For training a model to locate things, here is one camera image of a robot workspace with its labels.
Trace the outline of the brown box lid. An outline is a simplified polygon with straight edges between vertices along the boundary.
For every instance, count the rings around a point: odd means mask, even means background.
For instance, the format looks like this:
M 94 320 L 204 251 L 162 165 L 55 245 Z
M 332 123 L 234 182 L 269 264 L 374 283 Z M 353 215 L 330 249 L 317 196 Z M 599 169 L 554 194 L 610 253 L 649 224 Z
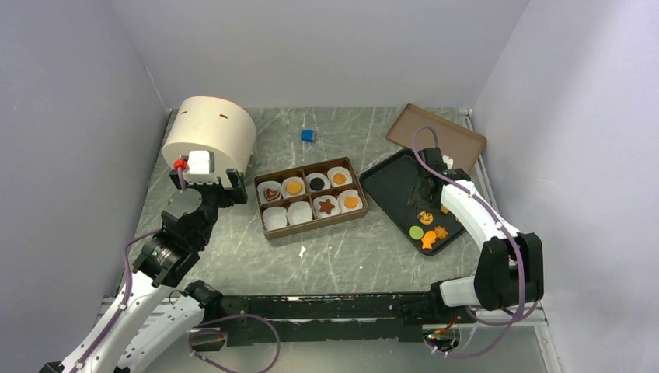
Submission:
M 437 134 L 442 155 L 453 159 L 453 168 L 471 173 L 486 145 L 486 138 L 436 113 L 408 103 L 385 138 L 404 148 L 413 147 L 413 136 L 422 127 L 431 127 Z

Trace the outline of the brown heart cookie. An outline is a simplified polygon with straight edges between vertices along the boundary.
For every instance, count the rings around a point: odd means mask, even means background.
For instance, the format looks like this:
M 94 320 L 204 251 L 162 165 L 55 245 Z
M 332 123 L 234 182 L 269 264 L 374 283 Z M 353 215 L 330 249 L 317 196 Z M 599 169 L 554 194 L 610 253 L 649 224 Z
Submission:
M 263 190 L 263 195 L 265 201 L 267 202 L 279 200 L 281 198 L 281 192 L 278 189 L 269 188 L 269 187 Z

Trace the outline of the small round orange cookie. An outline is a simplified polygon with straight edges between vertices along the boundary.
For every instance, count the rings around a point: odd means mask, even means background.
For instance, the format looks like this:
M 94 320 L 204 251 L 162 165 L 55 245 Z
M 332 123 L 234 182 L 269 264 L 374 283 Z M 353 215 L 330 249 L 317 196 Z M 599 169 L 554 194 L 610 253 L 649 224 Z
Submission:
M 347 210 L 357 209 L 359 206 L 360 200 L 354 196 L 345 197 L 343 200 L 343 205 Z

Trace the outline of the black sandwich cookie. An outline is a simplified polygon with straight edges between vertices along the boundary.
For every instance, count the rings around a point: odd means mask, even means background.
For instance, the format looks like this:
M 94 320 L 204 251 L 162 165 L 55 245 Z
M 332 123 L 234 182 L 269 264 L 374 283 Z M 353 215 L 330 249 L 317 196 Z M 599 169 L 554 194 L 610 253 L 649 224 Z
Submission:
M 317 192 L 324 190 L 326 187 L 326 183 L 323 178 L 321 177 L 314 177 L 310 179 L 309 181 L 309 187 L 312 191 Z

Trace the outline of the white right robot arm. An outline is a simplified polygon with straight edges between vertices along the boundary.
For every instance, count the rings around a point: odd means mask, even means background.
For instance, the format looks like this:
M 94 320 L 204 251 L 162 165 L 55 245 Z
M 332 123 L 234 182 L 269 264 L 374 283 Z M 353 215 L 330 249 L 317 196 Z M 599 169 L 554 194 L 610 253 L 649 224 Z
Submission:
M 446 322 L 457 307 L 479 306 L 491 311 L 540 301 L 544 295 L 540 238 L 535 233 L 522 233 L 505 221 L 463 171 L 432 168 L 429 161 L 441 152 L 439 148 L 428 151 L 428 156 L 413 154 L 437 183 L 439 204 L 460 221 L 479 247 L 479 261 L 472 276 L 431 286 L 436 295 L 427 301 L 428 315 L 436 322 Z

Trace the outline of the brown star cookie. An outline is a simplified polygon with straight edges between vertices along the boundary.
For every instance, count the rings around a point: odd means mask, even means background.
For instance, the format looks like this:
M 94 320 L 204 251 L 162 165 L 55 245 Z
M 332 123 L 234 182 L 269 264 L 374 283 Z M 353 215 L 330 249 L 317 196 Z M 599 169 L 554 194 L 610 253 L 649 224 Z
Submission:
M 319 202 L 319 211 L 325 214 L 331 214 L 335 207 L 330 199 Z

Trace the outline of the orange swirl cookie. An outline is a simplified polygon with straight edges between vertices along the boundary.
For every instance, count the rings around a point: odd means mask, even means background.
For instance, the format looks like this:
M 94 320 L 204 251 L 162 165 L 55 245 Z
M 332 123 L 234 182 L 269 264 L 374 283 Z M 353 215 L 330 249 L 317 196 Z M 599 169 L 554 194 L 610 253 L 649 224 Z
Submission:
M 347 178 L 343 173 L 334 173 L 332 176 L 332 181 L 335 186 L 340 186 L 346 183 Z

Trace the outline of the brown divided cookie box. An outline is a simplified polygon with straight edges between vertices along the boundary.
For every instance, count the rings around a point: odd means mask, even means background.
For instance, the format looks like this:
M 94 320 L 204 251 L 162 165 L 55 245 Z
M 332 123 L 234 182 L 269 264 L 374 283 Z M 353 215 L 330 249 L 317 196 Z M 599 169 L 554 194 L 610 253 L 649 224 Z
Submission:
M 311 192 L 309 190 L 309 185 L 307 184 L 305 176 L 309 173 L 323 173 L 327 176 L 327 171 L 329 169 L 335 167 L 335 166 L 343 166 L 343 167 L 349 169 L 350 173 L 352 175 L 352 178 L 353 178 L 353 183 L 348 184 L 348 185 L 344 185 L 344 186 L 339 186 L 339 187 L 332 187 L 332 185 L 331 185 L 331 187 L 328 190 L 323 190 L 323 191 L 319 191 L 319 192 L 315 192 L 315 193 Z M 277 171 L 277 172 L 258 175 L 258 176 L 254 177 L 253 181 L 254 181 L 254 185 L 255 185 L 255 188 L 256 188 L 260 183 L 262 183 L 264 181 L 269 181 L 269 180 L 277 181 L 281 184 L 283 180 L 285 180 L 285 179 L 287 179 L 288 177 L 291 177 L 291 176 L 299 176 L 305 181 L 306 194 L 301 195 L 301 196 L 297 196 L 297 197 L 290 197 L 290 198 L 286 198 L 286 199 L 284 199 L 283 195 L 282 195 L 281 200 L 273 201 L 273 202 L 270 202 L 270 203 L 267 203 L 267 204 L 261 204 L 260 201 L 259 201 L 259 197 L 258 197 L 257 189 L 256 189 L 258 209 L 259 209 L 259 213 L 260 213 L 260 218 L 261 218 L 261 223 L 262 223 L 262 228 L 263 228 L 263 234 L 264 234 L 264 237 L 266 239 L 268 239 L 268 240 L 279 239 L 279 238 L 283 238 L 283 237 L 286 237 L 286 236 L 290 236 L 290 235 L 294 235 L 294 234 L 298 234 L 298 233 L 302 233 L 302 232 L 307 232 L 307 231 L 310 231 L 310 230 L 313 230 L 313 229 L 324 228 L 324 227 L 327 227 L 327 226 L 330 226 L 330 225 L 336 225 L 336 224 L 343 223 L 343 222 L 346 222 L 346 221 L 351 221 L 351 220 L 355 220 L 355 219 L 358 219 L 358 218 L 363 218 L 366 215 L 367 209 L 368 209 L 368 203 L 366 201 L 364 191 L 362 190 L 360 182 L 357 179 L 357 174 L 354 171 L 354 167 L 352 166 L 352 163 L 351 163 L 351 161 L 348 157 L 343 157 L 343 158 L 338 158 L 338 159 L 330 159 L 330 160 L 325 160 L 325 161 L 321 161 L 321 162 L 317 162 L 317 163 L 313 163 L 313 164 L 309 164 L 309 165 L 305 165 L 305 166 L 295 166 L 295 167 L 292 167 L 292 168 L 286 169 L 286 170 L 281 170 L 281 171 Z M 352 190 L 352 189 L 357 190 L 358 193 L 360 194 L 360 197 L 361 197 L 361 199 L 363 201 L 363 204 L 364 204 L 362 209 L 357 210 L 357 211 L 348 212 L 348 213 L 345 213 L 345 214 L 339 213 L 338 215 L 334 215 L 334 216 L 331 216 L 331 217 L 328 217 L 328 218 L 318 219 L 316 217 L 316 213 L 315 213 L 314 207 L 313 207 L 313 200 L 315 198 L 320 197 L 320 196 L 325 196 L 325 195 L 331 195 L 331 196 L 334 196 L 337 199 L 338 195 L 341 192 L 343 192 L 345 190 Z M 288 226 L 286 228 L 281 228 L 281 229 L 273 230 L 273 231 L 269 231 L 269 232 L 265 231 L 264 226 L 263 226 L 263 211 L 266 208 L 269 208 L 269 207 L 285 207 L 286 209 L 288 209 L 288 207 L 290 206 L 291 203 L 297 202 L 297 201 L 307 201 L 311 205 L 312 210 L 313 210 L 313 214 L 314 214 L 314 218 L 311 222 L 307 222 L 305 224 L 300 224 L 300 225 L 293 225 L 293 226 L 288 224 Z

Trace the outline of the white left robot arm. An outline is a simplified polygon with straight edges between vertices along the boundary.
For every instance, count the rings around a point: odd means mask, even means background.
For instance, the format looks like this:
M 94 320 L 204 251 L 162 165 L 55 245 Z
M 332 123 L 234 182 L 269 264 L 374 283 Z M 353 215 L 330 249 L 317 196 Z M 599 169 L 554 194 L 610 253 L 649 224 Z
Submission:
M 237 169 L 201 183 L 186 180 L 179 169 L 169 175 L 178 190 L 161 212 L 161 227 L 136 237 L 145 244 L 133 263 L 131 248 L 124 248 L 126 279 L 113 303 L 67 357 L 46 363 L 43 372 L 142 372 L 188 329 L 221 319 L 221 293 L 194 281 L 165 315 L 145 325 L 200 259 L 219 210 L 248 199 Z M 230 186 L 223 187 L 222 180 Z

